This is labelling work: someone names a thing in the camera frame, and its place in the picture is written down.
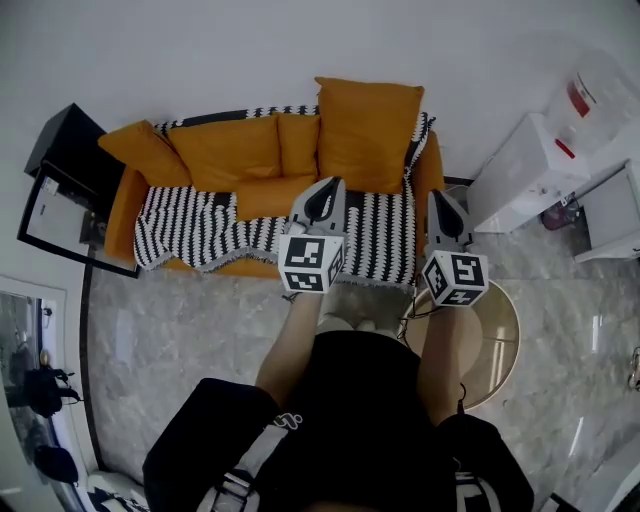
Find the red label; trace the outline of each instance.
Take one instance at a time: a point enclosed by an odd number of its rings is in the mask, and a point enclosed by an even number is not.
[[[556,146],[558,146],[562,151],[569,155],[569,158],[571,158],[572,160],[576,157],[573,151],[571,151],[569,147],[560,139],[556,139]]]
[[[569,99],[571,103],[580,114],[580,117],[584,117],[589,113],[589,105],[578,91],[575,82],[571,81],[567,86],[567,93],[569,94]]]

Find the round side table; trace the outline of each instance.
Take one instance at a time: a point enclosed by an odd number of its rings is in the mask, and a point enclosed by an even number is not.
[[[404,316],[408,317],[413,309],[411,304]],[[415,314],[432,309],[427,288],[416,297]],[[469,410],[495,395],[513,372],[520,349],[520,321],[507,293],[493,281],[489,282],[487,293],[462,312],[459,365],[467,389],[464,408]],[[405,339],[418,355],[422,353],[428,326],[428,316],[407,321]]]

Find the throw pillow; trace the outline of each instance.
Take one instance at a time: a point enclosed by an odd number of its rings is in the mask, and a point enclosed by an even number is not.
[[[398,194],[423,87],[316,78],[320,179],[344,178],[347,189]]]
[[[284,176],[317,176],[320,116],[277,114]]]
[[[237,220],[286,217],[293,201],[316,182],[315,176],[294,176],[240,183],[236,191]]]
[[[168,142],[148,121],[107,133],[98,145],[114,158],[140,171],[152,187],[188,187],[191,177]]]
[[[169,140],[196,190],[234,192],[242,181],[281,175],[277,122],[269,116],[173,128]]]

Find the person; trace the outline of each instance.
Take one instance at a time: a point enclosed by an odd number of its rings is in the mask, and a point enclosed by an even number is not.
[[[145,460],[150,510],[531,510],[497,429],[462,411],[462,310],[431,315],[418,357],[375,332],[317,334],[322,297],[298,295],[255,386],[200,382]]]

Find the fabric pattern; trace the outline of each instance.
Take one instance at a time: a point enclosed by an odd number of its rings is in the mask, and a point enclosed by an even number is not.
[[[95,487],[87,493],[91,504],[98,512],[124,510],[125,512],[149,512],[149,509],[137,501],[120,496],[117,492],[109,492]]]
[[[175,126],[271,115],[316,115],[315,105],[265,107],[222,112],[156,125],[163,134]],[[337,281],[410,288],[415,278],[416,222],[412,167],[426,145],[434,119],[421,112],[407,152],[402,194],[347,191],[345,226],[348,247]],[[279,236],[287,217],[236,222],[234,193],[198,192],[194,187],[151,187],[135,227],[138,264],[154,269],[172,258],[203,272],[239,258],[277,263]]]

